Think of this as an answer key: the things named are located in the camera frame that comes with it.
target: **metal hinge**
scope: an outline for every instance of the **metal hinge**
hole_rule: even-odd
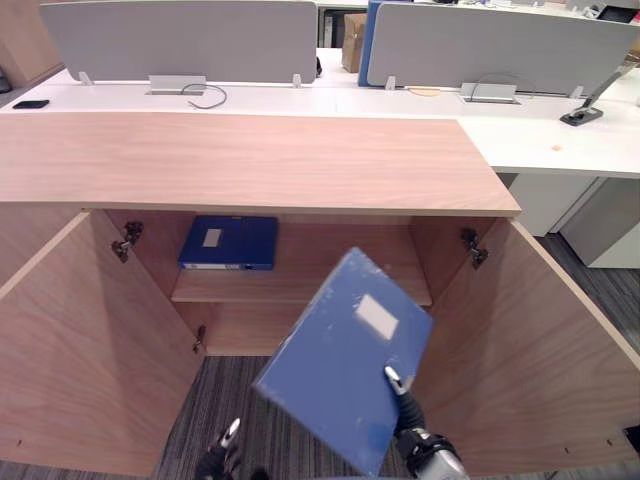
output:
[[[198,327],[198,331],[196,332],[196,341],[193,343],[193,353],[198,353],[200,351],[200,347],[202,346],[202,342],[204,341],[204,336],[207,333],[207,327],[204,325],[200,325]]]
[[[129,260],[129,248],[136,244],[142,236],[144,230],[144,224],[142,222],[133,221],[127,222],[122,229],[123,241],[114,241],[111,243],[111,250],[120,259],[122,263]]]
[[[478,248],[478,233],[473,228],[463,228],[460,238],[471,253],[471,265],[477,270],[487,259],[489,252],[484,248]]]

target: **desk drawer cabinet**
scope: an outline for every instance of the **desk drawer cabinet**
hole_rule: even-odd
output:
[[[511,218],[455,122],[6,117],[0,203],[93,210],[0,287],[1,458],[149,475],[203,354],[273,353],[354,245],[432,313],[413,388],[472,475],[635,458],[640,356]],[[275,270],[181,272],[196,212],[278,216]],[[478,268],[463,228],[489,252]]]

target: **desk lamp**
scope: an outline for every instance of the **desk lamp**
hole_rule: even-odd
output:
[[[632,57],[632,59],[627,60],[625,61],[625,63],[620,65],[613,75],[607,78],[607,80],[605,80],[602,85],[596,88],[594,92],[589,95],[589,97],[587,97],[582,106],[576,108],[575,110],[572,110],[569,113],[564,114],[560,117],[560,120],[564,123],[568,123],[573,127],[579,127],[580,125],[591,122],[592,120],[600,118],[602,115],[604,115],[604,112],[602,110],[594,108],[593,104],[596,103],[596,101],[600,98],[600,95],[602,95],[613,82],[615,82],[621,76],[638,65],[638,61],[640,61],[640,58],[632,55],[629,56]]]

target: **black phone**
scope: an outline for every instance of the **black phone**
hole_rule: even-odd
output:
[[[22,102],[16,103],[13,108],[20,110],[26,108],[42,108],[46,105],[49,105],[49,100],[23,100]]]

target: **gray carpet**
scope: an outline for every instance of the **gray carpet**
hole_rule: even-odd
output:
[[[640,271],[587,269],[559,235],[541,244],[573,276],[611,321],[640,351]],[[266,362],[263,357],[207,358],[171,432],[153,480],[190,480],[208,443],[241,417],[238,445],[243,464],[236,478],[245,480],[264,466],[274,480],[348,476],[355,472],[275,406],[251,390]],[[385,476],[408,477],[395,452],[385,461]],[[491,480],[632,480],[640,479],[640,460],[557,474],[495,477]],[[76,472],[0,461],[0,480],[135,480],[139,477]]]

